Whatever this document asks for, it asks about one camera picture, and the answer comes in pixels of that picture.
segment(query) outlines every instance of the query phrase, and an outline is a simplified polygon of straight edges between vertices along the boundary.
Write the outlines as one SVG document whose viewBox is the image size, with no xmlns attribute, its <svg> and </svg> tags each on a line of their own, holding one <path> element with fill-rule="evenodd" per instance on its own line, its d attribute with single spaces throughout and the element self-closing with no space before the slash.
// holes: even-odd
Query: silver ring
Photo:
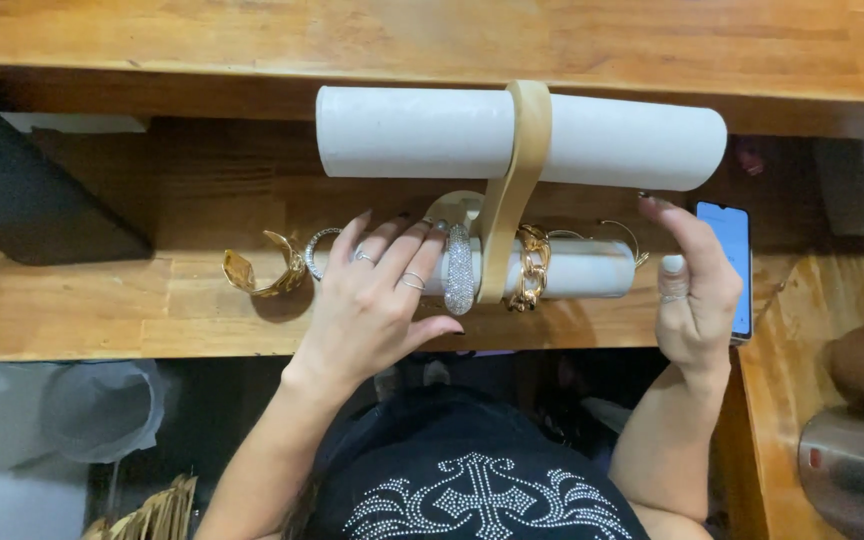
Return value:
<svg viewBox="0 0 864 540">
<path fill-rule="evenodd" d="M 675 302 L 676 300 L 686 300 L 687 298 L 689 298 L 688 295 L 683 295 L 683 296 L 666 296 L 665 294 L 663 294 L 663 295 L 660 295 L 660 296 L 661 296 L 660 300 L 662 301 L 663 304 L 668 304 L 669 302 Z"/>
<path fill-rule="evenodd" d="M 473 308 L 475 276 L 469 230 L 456 224 L 448 230 L 448 280 L 445 282 L 445 308 L 453 315 L 464 315 Z"/>
<path fill-rule="evenodd" d="M 362 261 L 363 259 L 368 261 L 369 263 L 372 263 L 372 266 L 375 266 L 377 264 L 374 258 L 366 254 L 366 251 L 355 251 L 355 261 Z"/>
<path fill-rule="evenodd" d="M 322 280 L 322 270 L 319 270 L 315 267 L 315 261 L 312 260 L 312 256 L 315 255 L 315 245 L 319 243 L 319 239 L 324 237 L 325 235 L 338 235 L 342 233 L 342 228 L 323 228 L 322 230 L 316 232 L 312 235 L 312 239 L 309 240 L 308 244 L 305 244 L 305 266 L 309 269 L 309 274 L 312 274 L 312 277 L 315 278 L 315 281 L 320 282 Z"/>
<path fill-rule="evenodd" d="M 406 278 L 405 278 L 406 276 L 415 276 L 415 278 L 418 280 L 418 282 L 421 285 L 416 285 L 414 283 L 410 283 L 408 280 L 406 280 Z M 400 282 L 402 282 L 402 285 L 405 287 L 409 287 L 412 289 L 418 289 L 418 290 L 426 290 L 426 280 L 423 279 L 422 276 L 420 276 L 419 274 L 416 274 L 415 272 L 406 272 L 405 274 L 402 274 L 402 277 L 400 277 L 398 280 Z"/>
</svg>

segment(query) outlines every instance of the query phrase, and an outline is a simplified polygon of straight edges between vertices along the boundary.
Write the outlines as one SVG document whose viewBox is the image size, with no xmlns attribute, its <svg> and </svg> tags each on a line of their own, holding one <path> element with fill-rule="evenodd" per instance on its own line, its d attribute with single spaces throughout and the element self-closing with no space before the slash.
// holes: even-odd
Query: hand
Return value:
<svg viewBox="0 0 864 540">
<path fill-rule="evenodd" d="M 658 306 L 658 349 L 687 378 L 696 373 L 728 371 L 742 277 L 729 264 L 712 227 L 699 218 L 649 196 L 639 199 L 638 209 L 672 233 L 684 253 L 666 255 L 658 270 L 658 292 L 684 297 Z"/>
<path fill-rule="evenodd" d="M 371 260 L 350 261 L 370 216 L 353 219 L 332 245 L 312 323 L 289 364 L 317 385 L 354 390 L 429 339 L 462 332 L 462 325 L 446 315 L 412 322 L 423 291 L 401 280 L 406 272 L 425 282 L 432 277 L 446 231 L 419 221 L 403 233 L 407 222 L 395 218 L 362 243 L 362 253 Z M 405 279 L 420 285 L 415 276 Z"/>
</svg>

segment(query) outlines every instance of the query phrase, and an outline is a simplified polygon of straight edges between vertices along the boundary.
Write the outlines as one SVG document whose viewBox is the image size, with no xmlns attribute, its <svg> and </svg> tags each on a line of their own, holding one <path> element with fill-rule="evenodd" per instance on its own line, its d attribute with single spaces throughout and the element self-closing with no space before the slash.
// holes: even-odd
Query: smartphone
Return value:
<svg viewBox="0 0 864 540">
<path fill-rule="evenodd" d="M 752 247 L 749 245 L 749 212 L 717 202 L 700 201 L 695 215 L 710 227 L 722 244 L 726 259 L 742 278 L 742 296 L 732 319 L 732 341 L 752 338 Z"/>
</svg>

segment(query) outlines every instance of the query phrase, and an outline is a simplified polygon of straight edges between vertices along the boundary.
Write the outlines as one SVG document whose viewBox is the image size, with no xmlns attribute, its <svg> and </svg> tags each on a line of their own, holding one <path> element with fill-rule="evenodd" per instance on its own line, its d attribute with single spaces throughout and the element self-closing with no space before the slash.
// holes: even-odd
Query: wooden stand frame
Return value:
<svg viewBox="0 0 864 540">
<path fill-rule="evenodd" d="M 482 280 L 476 299 L 480 304 L 502 300 L 516 230 L 543 174 L 552 139 L 548 86 L 537 80 L 513 80 L 506 91 L 515 104 L 509 170 L 504 177 L 488 181 L 484 199 L 476 197 L 477 193 L 456 191 L 440 197 L 428 211 L 428 215 L 449 223 L 465 222 L 469 234 L 482 240 Z"/>
</svg>

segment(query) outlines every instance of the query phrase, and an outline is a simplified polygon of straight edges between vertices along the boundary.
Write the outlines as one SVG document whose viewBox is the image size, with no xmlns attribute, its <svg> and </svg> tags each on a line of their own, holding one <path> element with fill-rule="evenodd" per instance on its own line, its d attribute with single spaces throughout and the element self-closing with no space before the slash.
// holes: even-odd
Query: forearm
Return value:
<svg viewBox="0 0 864 540">
<path fill-rule="evenodd" d="M 316 380 L 293 362 L 228 463 L 196 540 L 254 540 L 274 532 L 312 467 L 326 429 L 354 388 Z"/>
<path fill-rule="evenodd" d="M 631 502 L 706 519 L 709 446 L 730 369 L 727 358 L 714 365 L 688 377 L 670 365 L 632 411 L 608 471 Z"/>
</svg>

